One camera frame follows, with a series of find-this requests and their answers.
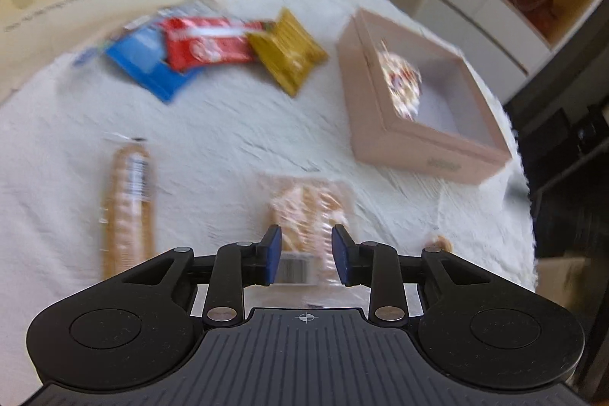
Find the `black object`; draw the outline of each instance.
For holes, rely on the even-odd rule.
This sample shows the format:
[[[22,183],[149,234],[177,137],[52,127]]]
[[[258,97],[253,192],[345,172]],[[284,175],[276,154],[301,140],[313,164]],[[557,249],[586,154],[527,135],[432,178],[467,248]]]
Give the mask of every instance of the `black object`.
[[[43,387],[25,404],[584,405],[561,382],[583,333],[565,309],[459,257],[398,256],[333,229],[340,280],[371,288],[359,309],[254,309],[273,282],[281,230],[215,256],[175,248],[54,304],[27,333]],[[209,284],[191,317],[197,284]],[[408,317],[403,283],[418,284]]]

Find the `metal screw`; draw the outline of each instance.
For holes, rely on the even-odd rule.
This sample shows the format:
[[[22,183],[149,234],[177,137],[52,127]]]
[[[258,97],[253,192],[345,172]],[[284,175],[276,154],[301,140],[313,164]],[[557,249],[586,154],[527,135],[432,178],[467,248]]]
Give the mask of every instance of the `metal screw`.
[[[207,312],[207,318],[216,322],[228,322],[237,316],[237,312],[227,306],[217,306]]]
[[[382,306],[377,308],[375,315],[377,318],[387,322],[395,322],[406,316],[404,311],[401,308],[397,308],[397,306]]]

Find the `yellow wrapper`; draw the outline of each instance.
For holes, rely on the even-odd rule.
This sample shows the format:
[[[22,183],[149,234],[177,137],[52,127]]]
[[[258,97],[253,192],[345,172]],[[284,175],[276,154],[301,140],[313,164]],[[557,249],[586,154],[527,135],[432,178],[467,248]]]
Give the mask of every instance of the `yellow wrapper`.
[[[326,51],[309,35],[286,8],[268,33],[249,33],[247,39],[266,69],[295,97],[316,64],[328,58]]]

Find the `round table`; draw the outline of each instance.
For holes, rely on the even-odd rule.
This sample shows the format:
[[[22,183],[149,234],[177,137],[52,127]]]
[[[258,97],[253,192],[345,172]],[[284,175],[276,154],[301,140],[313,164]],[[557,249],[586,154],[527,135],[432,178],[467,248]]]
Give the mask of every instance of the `round table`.
[[[457,255],[534,287],[528,204],[505,194],[512,184],[526,188],[520,158],[509,120],[479,78],[515,155],[481,186],[360,164],[352,156],[334,47],[349,17],[362,6],[437,40],[432,33],[387,0],[217,1],[252,19],[275,18],[287,6],[330,60],[295,99],[253,64],[208,69],[166,106],[104,61],[76,71],[73,54],[66,54],[0,108],[0,404],[19,404],[39,385],[24,345],[30,321],[100,280],[100,203],[119,146],[112,133],[148,139],[159,252],[190,246],[203,255],[258,240],[268,222],[261,178],[314,175],[351,185],[357,241],[418,255],[431,235],[442,234]],[[415,308],[413,288],[407,294]],[[246,304],[284,303],[269,295],[246,292]],[[309,303],[346,302],[324,291],[316,298]]]

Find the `blue snack package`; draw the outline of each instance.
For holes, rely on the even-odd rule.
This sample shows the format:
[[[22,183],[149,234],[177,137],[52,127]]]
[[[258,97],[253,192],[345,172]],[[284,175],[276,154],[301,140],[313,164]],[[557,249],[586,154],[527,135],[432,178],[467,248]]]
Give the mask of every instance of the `blue snack package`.
[[[159,18],[137,28],[105,49],[105,54],[131,78],[169,103],[179,89],[202,72],[193,68],[179,73],[165,62],[167,52]]]

